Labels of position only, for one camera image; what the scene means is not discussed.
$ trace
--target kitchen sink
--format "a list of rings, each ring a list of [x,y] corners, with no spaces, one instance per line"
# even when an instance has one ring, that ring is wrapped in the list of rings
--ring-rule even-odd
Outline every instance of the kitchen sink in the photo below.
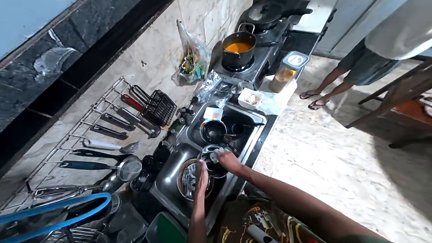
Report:
[[[172,152],[158,174],[150,192],[180,221],[186,228],[189,226],[189,217],[192,214],[194,203],[185,199],[177,188],[177,176],[184,162],[196,158],[202,148],[207,144],[200,136],[200,126],[205,120],[203,118],[207,107],[217,107],[214,102],[191,106],[196,111],[189,126],[184,126],[176,136],[176,151]],[[223,109],[223,117],[233,122],[250,124],[254,122],[266,123],[266,118],[253,111],[246,110],[240,106],[228,103]],[[238,160],[245,164],[252,152],[264,126],[246,127],[244,134],[237,140],[231,141],[237,150]],[[214,187],[211,194],[205,199],[206,225],[209,232],[216,217],[237,180],[231,173],[227,176],[214,179]]]

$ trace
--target person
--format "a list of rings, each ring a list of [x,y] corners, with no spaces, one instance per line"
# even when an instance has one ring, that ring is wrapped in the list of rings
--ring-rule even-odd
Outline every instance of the person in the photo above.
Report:
[[[350,71],[333,91],[308,107],[318,110],[331,97],[354,85],[369,85],[391,72],[404,59],[419,55],[432,46],[431,0],[408,0],[360,41],[324,78],[321,85],[300,94],[307,99],[321,94],[340,75]]]
[[[247,192],[245,188],[247,196],[225,202],[207,236],[204,198],[209,176],[206,163],[200,160],[188,243],[257,242],[247,231],[252,224],[279,243],[388,243],[308,193],[242,165],[232,152],[225,150],[216,155],[227,171],[246,180],[254,190]]]

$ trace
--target hand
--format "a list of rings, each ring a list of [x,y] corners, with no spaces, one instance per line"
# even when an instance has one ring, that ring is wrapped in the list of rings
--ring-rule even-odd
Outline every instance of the hand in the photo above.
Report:
[[[229,172],[237,175],[243,168],[237,157],[227,149],[215,150],[219,163]]]
[[[200,160],[197,163],[197,178],[198,180],[195,184],[195,196],[198,194],[205,194],[207,185],[209,184],[209,173],[204,160]]]

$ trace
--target floor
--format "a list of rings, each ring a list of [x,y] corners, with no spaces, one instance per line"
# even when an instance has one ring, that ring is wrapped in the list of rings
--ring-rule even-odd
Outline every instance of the floor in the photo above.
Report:
[[[359,100],[419,62],[406,61],[376,83],[354,87],[327,107],[309,110],[316,97],[301,100],[299,94],[317,87],[337,63],[312,57],[254,169],[308,192],[390,241],[432,242],[430,147],[389,148],[408,130],[383,118],[344,127],[379,105],[372,100],[359,106]]]

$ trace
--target flip-flop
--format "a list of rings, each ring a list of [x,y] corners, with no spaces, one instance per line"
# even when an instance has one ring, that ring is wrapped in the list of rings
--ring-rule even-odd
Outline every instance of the flip-flop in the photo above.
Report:
[[[309,98],[311,98],[312,96],[317,96],[317,95],[319,95],[319,94],[310,95],[310,94],[308,94],[309,91],[310,91],[310,90],[306,91],[306,93],[305,93],[305,97],[304,97],[304,98],[302,98],[302,94],[300,94],[300,95],[299,95],[300,99],[309,99]]]
[[[327,104],[327,102],[328,102],[328,101],[327,101],[327,102],[325,102],[324,104],[320,105],[320,104],[317,104],[317,101],[318,101],[318,99],[315,100],[314,102],[312,102],[312,104],[308,105],[308,108],[311,109],[311,110],[316,111],[316,110],[318,110],[318,109],[321,109],[321,107],[325,106],[325,105]]]

